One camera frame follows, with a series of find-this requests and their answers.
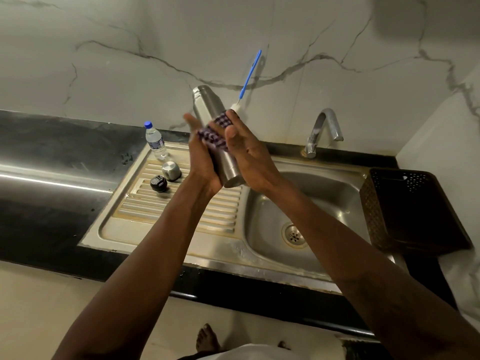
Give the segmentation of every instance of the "black bottle cap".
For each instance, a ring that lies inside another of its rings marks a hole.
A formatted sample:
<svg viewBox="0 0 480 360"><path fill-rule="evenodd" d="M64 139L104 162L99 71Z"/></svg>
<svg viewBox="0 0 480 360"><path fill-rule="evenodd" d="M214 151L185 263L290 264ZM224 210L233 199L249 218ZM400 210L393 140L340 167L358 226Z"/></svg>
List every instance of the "black bottle cap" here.
<svg viewBox="0 0 480 360"><path fill-rule="evenodd" d="M161 175L156 175L150 180L150 187L157 192L165 192L167 185L167 180Z"/></svg>

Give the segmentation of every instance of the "perforated basket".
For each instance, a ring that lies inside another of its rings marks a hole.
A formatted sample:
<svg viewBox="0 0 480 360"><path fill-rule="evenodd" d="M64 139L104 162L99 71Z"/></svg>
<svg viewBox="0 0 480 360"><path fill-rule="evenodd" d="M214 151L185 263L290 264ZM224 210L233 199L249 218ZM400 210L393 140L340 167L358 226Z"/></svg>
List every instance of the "perforated basket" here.
<svg viewBox="0 0 480 360"><path fill-rule="evenodd" d="M385 253L438 256L472 248L431 173L371 168L360 198L370 241Z"/></svg>

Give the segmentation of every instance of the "stainless steel bottle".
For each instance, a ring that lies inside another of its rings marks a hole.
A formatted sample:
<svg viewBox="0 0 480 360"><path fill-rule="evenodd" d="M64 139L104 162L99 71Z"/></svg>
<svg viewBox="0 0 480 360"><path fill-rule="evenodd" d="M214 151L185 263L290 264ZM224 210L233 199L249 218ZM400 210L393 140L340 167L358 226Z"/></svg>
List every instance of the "stainless steel bottle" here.
<svg viewBox="0 0 480 360"><path fill-rule="evenodd" d="M225 107L210 87L201 85L193 89L193 111L203 126L225 111ZM237 161L232 154L220 149L211 149L213 166L225 188L245 183Z"/></svg>

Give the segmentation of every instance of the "checkered cloth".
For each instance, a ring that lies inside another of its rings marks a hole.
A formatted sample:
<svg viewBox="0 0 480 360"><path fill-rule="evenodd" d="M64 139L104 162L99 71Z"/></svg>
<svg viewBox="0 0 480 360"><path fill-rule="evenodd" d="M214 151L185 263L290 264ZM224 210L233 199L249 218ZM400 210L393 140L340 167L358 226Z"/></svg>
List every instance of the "checkered cloth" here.
<svg viewBox="0 0 480 360"><path fill-rule="evenodd" d="M233 125L230 119L227 117L226 111L222 112L213 121L215 124L223 127L224 129L227 126ZM198 136L211 148L229 151L225 139L208 125L198 130Z"/></svg>

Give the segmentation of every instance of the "stainless steel sink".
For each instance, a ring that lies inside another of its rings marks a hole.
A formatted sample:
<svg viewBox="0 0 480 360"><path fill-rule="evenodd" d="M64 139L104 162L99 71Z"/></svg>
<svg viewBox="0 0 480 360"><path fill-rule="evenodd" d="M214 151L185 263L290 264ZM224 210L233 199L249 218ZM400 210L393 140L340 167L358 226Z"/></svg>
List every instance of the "stainless steel sink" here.
<svg viewBox="0 0 480 360"><path fill-rule="evenodd" d="M283 176L322 210L369 240L359 196L363 175L337 170L333 178L325 175L325 169L309 170L287 171ZM245 233L249 247L265 259L327 274L290 219L266 196L253 190L247 200Z"/></svg>
<svg viewBox="0 0 480 360"><path fill-rule="evenodd" d="M166 145L183 175L188 175L188 145ZM359 196L366 168L280 157L273 161L316 205L370 241ZM160 168L145 147L80 245L131 253L176 192L177 183L166 193L150 188L148 181L162 174ZM390 259L402 264L400 256ZM341 294L291 221L247 186L224 188L213 198L184 264Z"/></svg>

